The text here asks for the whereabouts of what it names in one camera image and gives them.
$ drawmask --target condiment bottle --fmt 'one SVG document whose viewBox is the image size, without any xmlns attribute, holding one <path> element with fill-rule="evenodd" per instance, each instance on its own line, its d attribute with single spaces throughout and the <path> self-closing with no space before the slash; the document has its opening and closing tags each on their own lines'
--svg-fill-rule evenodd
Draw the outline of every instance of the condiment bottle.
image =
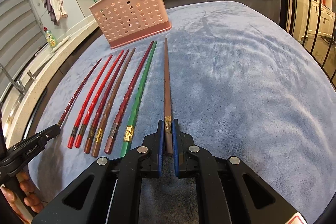
<svg viewBox="0 0 336 224">
<path fill-rule="evenodd" d="M 45 38 L 47 39 L 48 44 L 50 45 L 50 47 L 55 48 L 58 43 L 53 33 L 49 31 L 46 27 L 44 27 L 44 31 L 45 31 Z"/>
</svg>

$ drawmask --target dark red chopstick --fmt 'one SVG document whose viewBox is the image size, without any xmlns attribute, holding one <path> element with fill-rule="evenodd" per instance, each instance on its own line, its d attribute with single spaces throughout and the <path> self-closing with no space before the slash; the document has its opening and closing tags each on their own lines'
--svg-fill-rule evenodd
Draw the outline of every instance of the dark red chopstick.
<svg viewBox="0 0 336 224">
<path fill-rule="evenodd" d="M 126 51 L 126 53 L 124 54 L 123 58 L 121 59 L 117 69 L 115 70 L 105 92 L 104 92 L 104 95 L 103 95 L 103 98 L 101 99 L 100 101 L 100 104 L 99 104 L 99 107 L 97 109 L 97 112 L 96 112 L 96 115 L 93 119 L 93 122 L 91 124 L 91 127 L 90 127 L 90 131 L 89 131 L 89 135 L 87 136 L 87 139 L 86 139 L 86 142 L 85 142 L 85 146 L 84 146 L 84 152 L 89 154 L 90 151 L 91 151 L 91 147 L 92 147 L 92 143 L 93 143 L 93 138 L 95 137 L 95 134 L 96 134 L 96 130 L 97 130 L 97 126 L 98 126 L 98 122 L 99 122 L 99 119 L 100 119 L 100 116 L 101 114 L 103 113 L 103 109 L 104 109 L 104 106 L 106 104 L 106 100 L 107 100 L 107 97 L 109 96 L 110 94 L 110 91 L 111 91 L 111 88 L 114 84 L 114 81 L 115 79 L 117 78 L 118 76 L 118 73 L 119 73 L 119 70 L 122 66 L 122 64 L 124 63 L 125 59 L 126 59 L 126 56 L 127 54 L 129 53 L 129 50 Z"/>
<path fill-rule="evenodd" d="M 110 134 L 109 134 L 109 137 L 107 139 L 107 142 L 106 142 L 106 145 L 105 145 L 105 149 L 104 149 L 104 152 L 107 153 L 107 154 L 111 154 L 111 151 L 112 151 L 112 148 L 113 148 L 113 144 L 114 144 L 114 141 L 115 141 L 115 136 L 117 135 L 117 132 L 118 132 L 118 128 L 119 128 L 119 125 L 121 123 L 121 120 L 123 118 L 123 115 L 125 113 L 125 109 L 127 107 L 127 103 L 128 103 L 128 100 L 129 98 L 131 97 L 132 95 L 132 91 L 133 91 L 133 88 L 137 82 L 137 79 L 139 77 L 139 74 L 141 72 L 141 69 L 143 67 L 143 64 L 145 63 L 146 61 L 146 58 L 149 54 L 149 51 L 151 50 L 152 46 L 154 44 L 154 41 L 151 42 L 151 44 L 149 45 L 147 51 L 145 52 L 142 60 L 140 61 L 140 64 L 131 80 L 131 83 L 129 84 L 128 86 L 128 89 L 127 89 L 127 92 L 124 96 L 124 100 L 122 101 L 120 107 L 119 107 L 119 111 L 114 119 L 114 122 L 113 122 L 113 125 L 112 125 L 112 128 L 111 128 L 111 131 L 110 131 Z"/>
<path fill-rule="evenodd" d="M 80 123 L 81 123 L 83 114 L 84 114 L 84 112 L 85 112 L 86 106 L 87 106 L 87 104 L 88 104 L 88 102 L 89 102 L 89 100 L 90 100 L 90 98 L 91 98 L 91 95 L 92 95 L 93 91 L 95 90 L 95 87 L 96 87 L 96 85 L 97 85 L 97 83 L 98 83 L 98 81 L 99 81 L 101 75 L 103 74 L 104 70 L 106 69 L 106 67 L 107 67 L 109 61 L 111 60 L 111 58 L 112 58 L 112 55 L 110 55 L 110 57 L 109 57 L 109 58 L 107 59 L 107 61 L 105 62 L 103 68 L 100 70 L 100 72 L 99 72 L 99 74 L 98 74 L 96 80 L 94 81 L 94 83 L 93 83 L 93 85 L 92 85 L 92 87 L 91 87 L 89 93 L 88 93 L 87 96 L 86 96 L 86 99 L 85 99 L 85 101 L 84 101 L 84 103 L 83 103 L 83 105 L 82 105 L 81 110 L 80 110 L 79 113 L 78 113 L 78 117 L 77 117 L 77 119 L 76 119 L 76 121 L 75 121 L 75 125 L 73 126 L 73 129 L 72 129 L 72 132 L 71 132 L 71 135 L 70 135 L 70 138 L 69 138 L 69 142 L 68 142 L 68 148 L 70 148 L 70 149 L 72 148 L 72 146 L 73 146 L 73 144 L 74 144 L 75 137 L 76 137 L 76 134 L 77 134 L 79 125 L 80 125 Z"/>
<path fill-rule="evenodd" d="M 70 102 L 68 103 L 67 107 L 65 108 L 61 118 L 58 121 L 58 125 L 61 126 L 65 117 L 68 114 L 68 111 L 70 109 L 70 107 L 72 106 L 74 100 L 76 99 L 76 97 L 78 96 L 78 94 L 80 93 L 80 91 L 82 90 L 83 86 L 85 85 L 86 81 L 88 80 L 88 78 L 91 76 L 91 74 L 93 73 L 93 71 L 95 70 L 95 68 L 98 66 L 98 64 L 100 63 L 101 59 L 98 60 L 98 62 L 93 66 L 93 68 L 90 70 L 90 72 L 87 74 L 87 76 L 84 78 L 83 82 L 79 85 L 78 89 L 76 90 L 75 94 L 73 95 L 73 97 L 71 98 Z"/>
<path fill-rule="evenodd" d="M 91 114 L 93 112 L 93 109 L 95 108 L 96 104 L 97 104 L 97 101 L 98 101 L 98 98 L 104 88 L 104 86 L 106 85 L 106 82 L 107 80 L 110 78 L 110 75 L 112 73 L 112 71 L 114 70 L 115 66 L 117 65 L 119 59 L 121 58 L 122 54 L 124 53 L 124 50 L 122 50 L 120 52 L 120 54 L 118 55 L 117 59 L 114 61 L 113 65 L 111 66 L 110 70 L 107 72 L 103 82 L 101 83 L 95 97 L 93 98 L 92 102 L 91 102 L 91 105 L 89 106 L 89 110 L 87 111 L 86 113 L 86 116 L 83 120 L 83 123 L 82 123 L 82 126 L 81 126 L 81 129 L 77 135 L 77 138 L 76 138 L 76 141 L 75 141 L 75 147 L 76 148 L 79 148 L 81 146 L 81 143 L 82 143 L 82 139 L 83 139 L 83 135 L 85 133 L 85 130 L 87 128 L 87 125 L 89 123 L 89 120 L 90 120 L 90 117 L 91 117 Z"/>
</svg>

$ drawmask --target table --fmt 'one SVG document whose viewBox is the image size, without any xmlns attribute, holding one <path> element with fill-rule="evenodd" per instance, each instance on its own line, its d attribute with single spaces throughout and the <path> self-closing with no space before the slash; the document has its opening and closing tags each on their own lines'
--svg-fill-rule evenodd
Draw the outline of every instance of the table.
<svg viewBox="0 0 336 224">
<path fill-rule="evenodd" d="M 83 152 L 84 141 L 80 149 L 72 150 L 67 148 L 67 142 L 86 94 L 108 55 L 112 53 L 114 60 L 122 48 L 136 47 L 107 132 L 152 39 L 157 40 L 157 48 L 132 147 L 156 131 L 158 120 L 163 118 L 167 37 L 172 110 L 181 130 L 214 156 L 240 157 L 308 223 L 314 222 L 336 190 L 336 93 L 319 65 L 278 25 L 240 3 L 186 5 L 169 9 L 168 16 L 173 24 L 171 30 L 125 47 L 111 50 L 105 37 L 99 37 L 62 79 L 37 131 L 58 122 L 89 68 L 103 58 L 76 99 L 61 135 L 29 164 L 42 199 L 54 198 L 95 160 Z M 119 157 L 134 96 L 135 92 L 110 159 Z M 103 155 L 106 156 L 101 149 L 100 156 Z M 198 223 L 195 188 L 189 179 L 174 177 L 171 159 L 165 159 L 164 168 L 165 174 L 158 181 L 143 181 L 139 223 Z"/>
</svg>

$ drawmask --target white countertop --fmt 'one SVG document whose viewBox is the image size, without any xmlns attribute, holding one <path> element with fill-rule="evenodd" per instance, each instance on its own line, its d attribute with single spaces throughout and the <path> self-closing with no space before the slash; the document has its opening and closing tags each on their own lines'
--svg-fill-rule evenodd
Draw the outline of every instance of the white countertop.
<svg viewBox="0 0 336 224">
<path fill-rule="evenodd" d="M 10 124 L 4 124 L 4 136 L 6 137 L 6 146 L 11 147 L 12 145 L 20 142 L 22 140 L 26 125 L 29 121 L 29 118 L 41 97 L 44 89 L 56 73 L 56 71 L 60 68 L 60 66 L 64 63 L 64 61 L 70 56 L 70 54 L 76 49 L 76 47 L 83 42 L 83 40 L 91 34 L 96 28 L 98 24 L 96 20 L 90 21 L 87 25 L 85 25 L 80 30 L 73 33 L 70 39 L 64 43 L 52 56 L 52 58 L 48 61 L 45 67 L 41 70 L 41 72 L 36 77 L 36 80 L 31 84 L 29 89 L 27 90 L 26 95 L 23 97 L 22 102 L 18 106 L 18 109 L 15 115 L 12 118 L 12 122 Z M 35 66 L 38 64 L 42 65 L 45 60 L 48 60 L 48 55 L 50 54 L 50 48 L 42 50 L 41 53 L 36 57 L 37 61 L 35 61 Z M 8 109 L 13 106 L 14 101 L 18 98 L 18 92 L 15 89 L 12 89 L 13 92 L 16 92 L 17 95 L 12 96 L 9 99 L 9 103 L 6 102 L 5 113 L 8 113 Z"/>
</svg>

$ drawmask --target faucet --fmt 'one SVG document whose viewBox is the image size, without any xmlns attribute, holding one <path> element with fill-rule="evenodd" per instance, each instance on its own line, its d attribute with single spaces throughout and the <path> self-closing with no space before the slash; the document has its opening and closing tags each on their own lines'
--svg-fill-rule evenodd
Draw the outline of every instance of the faucet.
<svg viewBox="0 0 336 224">
<path fill-rule="evenodd" d="M 15 82 L 1 63 L 0 63 L 0 69 L 6 74 L 7 78 L 12 83 L 12 85 L 17 89 L 17 91 L 20 92 L 21 95 L 24 95 L 26 93 L 26 90 L 25 87 L 22 85 L 20 79 L 17 80 L 17 82 Z"/>
</svg>

